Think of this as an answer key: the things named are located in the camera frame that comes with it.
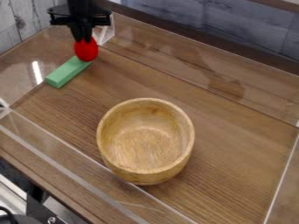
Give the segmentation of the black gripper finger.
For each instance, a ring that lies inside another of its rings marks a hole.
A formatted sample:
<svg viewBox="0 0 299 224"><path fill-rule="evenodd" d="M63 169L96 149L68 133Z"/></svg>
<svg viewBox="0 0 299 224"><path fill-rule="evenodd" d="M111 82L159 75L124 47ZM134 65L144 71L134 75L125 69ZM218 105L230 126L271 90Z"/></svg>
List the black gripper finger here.
<svg viewBox="0 0 299 224"><path fill-rule="evenodd" d="M83 25L83 38L85 42L89 42L92 39L92 25Z"/></svg>
<svg viewBox="0 0 299 224"><path fill-rule="evenodd" d="M81 40L81 30L76 24L69 25L71 34L77 42Z"/></svg>

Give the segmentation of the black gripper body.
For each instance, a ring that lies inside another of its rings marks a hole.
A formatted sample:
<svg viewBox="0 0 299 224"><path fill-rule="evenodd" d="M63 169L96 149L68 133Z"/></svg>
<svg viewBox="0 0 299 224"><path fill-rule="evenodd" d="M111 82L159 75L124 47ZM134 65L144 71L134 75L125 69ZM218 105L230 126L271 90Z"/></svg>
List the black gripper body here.
<svg viewBox="0 0 299 224"><path fill-rule="evenodd" d="M96 5L95 0L67 0L47 10L52 25L87 21L92 26L111 25L112 11Z"/></svg>

